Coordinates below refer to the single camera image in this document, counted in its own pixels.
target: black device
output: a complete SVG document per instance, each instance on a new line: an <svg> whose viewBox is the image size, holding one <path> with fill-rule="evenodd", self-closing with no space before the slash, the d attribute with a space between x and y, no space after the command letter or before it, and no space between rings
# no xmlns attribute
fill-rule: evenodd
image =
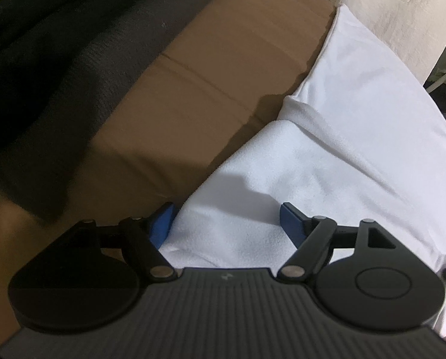
<svg viewBox="0 0 446 359"><path fill-rule="evenodd" d="M296 252L268 268L177 270L159 253L174 207L116 226L79 222L10 282L23 329L4 359L446 359L431 327L445 286L373 220L339 226L290 203ZM123 261L101 253L120 248ZM354 248L329 263L335 248Z"/></svg>

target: metal pin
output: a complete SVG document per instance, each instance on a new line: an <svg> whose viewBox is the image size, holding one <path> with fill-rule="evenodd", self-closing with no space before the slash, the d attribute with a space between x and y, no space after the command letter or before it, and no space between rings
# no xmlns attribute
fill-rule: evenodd
<svg viewBox="0 0 446 359"><path fill-rule="evenodd" d="M169 266L155 266L149 270L154 278L169 278L173 275L173 269Z"/></svg>
<svg viewBox="0 0 446 359"><path fill-rule="evenodd" d="M303 269L301 266L295 265L284 266L281 269L281 274L287 278L299 278L302 277L305 272L305 269Z"/></svg>

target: white towel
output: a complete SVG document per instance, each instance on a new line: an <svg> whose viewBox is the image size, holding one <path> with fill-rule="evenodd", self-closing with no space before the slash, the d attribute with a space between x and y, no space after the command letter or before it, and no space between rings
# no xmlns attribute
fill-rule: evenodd
<svg viewBox="0 0 446 359"><path fill-rule="evenodd" d="M341 225L375 219L435 272L446 267L446 121L345 6L278 120L188 199L160 251L175 267L276 273L295 251L279 226L287 201Z"/></svg>

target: white cloth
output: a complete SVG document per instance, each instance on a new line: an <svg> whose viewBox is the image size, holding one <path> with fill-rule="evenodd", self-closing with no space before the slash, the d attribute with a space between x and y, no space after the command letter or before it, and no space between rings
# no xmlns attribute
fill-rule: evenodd
<svg viewBox="0 0 446 359"><path fill-rule="evenodd" d="M345 6L278 120L188 199L160 251L175 267L275 273L295 251L279 226L287 201L341 225L375 219L435 272L446 267L446 121ZM446 334L446 311L437 329Z"/></svg>
<svg viewBox="0 0 446 359"><path fill-rule="evenodd" d="M331 0L385 42L423 83L446 47L446 0Z"/></svg>

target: black fabric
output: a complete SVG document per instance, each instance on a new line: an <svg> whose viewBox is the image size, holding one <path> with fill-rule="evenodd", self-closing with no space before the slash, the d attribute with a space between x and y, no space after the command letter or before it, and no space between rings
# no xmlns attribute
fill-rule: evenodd
<svg viewBox="0 0 446 359"><path fill-rule="evenodd" d="M140 0L0 0L0 146L34 122L79 50Z"/></svg>
<svg viewBox="0 0 446 359"><path fill-rule="evenodd" d="M98 1L111 4L111 0ZM28 211L44 219L56 218L89 140L146 67L209 1L137 1L79 50L40 117L0 148L0 190ZM78 9L72 5L59 12L72 16ZM81 29L62 30L72 36ZM29 86L37 90L27 81L16 90Z"/></svg>
<svg viewBox="0 0 446 359"><path fill-rule="evenodd" d="M431 86L433 82L426 81L424 83L424 88L428 88ZM436 105L438 106L441 113L446 113L446 84L438 86L430 93L431 98L434 100Z"/></svg>

